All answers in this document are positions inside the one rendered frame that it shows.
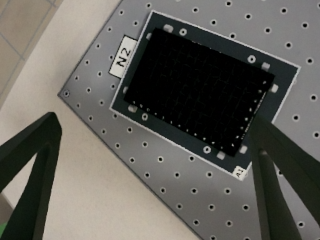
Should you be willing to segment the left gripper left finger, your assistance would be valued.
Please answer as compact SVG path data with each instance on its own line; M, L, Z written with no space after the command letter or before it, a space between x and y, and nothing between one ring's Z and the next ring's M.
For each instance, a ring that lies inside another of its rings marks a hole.
M0 240L43 240L62 127L49 111L0 145L0 193L36 155Z

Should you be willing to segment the black well plate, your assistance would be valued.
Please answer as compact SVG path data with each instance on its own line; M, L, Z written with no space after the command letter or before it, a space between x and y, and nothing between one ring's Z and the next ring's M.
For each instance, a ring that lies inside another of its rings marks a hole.
M123 101L234 158L275 76L154 28Z

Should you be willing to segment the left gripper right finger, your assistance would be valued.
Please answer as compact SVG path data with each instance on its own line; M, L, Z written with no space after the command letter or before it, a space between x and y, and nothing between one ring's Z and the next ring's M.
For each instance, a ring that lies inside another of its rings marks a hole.
M274 164L320 227L320 161L262 115L255 116L249 144L261 239L302 240Z

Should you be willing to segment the grey flat base plate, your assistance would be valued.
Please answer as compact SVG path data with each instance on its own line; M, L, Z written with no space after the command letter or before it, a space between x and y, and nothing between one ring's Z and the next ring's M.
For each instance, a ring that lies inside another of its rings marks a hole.
M262 240L252 166L242 182L109 110L117 50L151 10L301 66L273 125L320 161L320 0L120 0L57 94L199 240Z

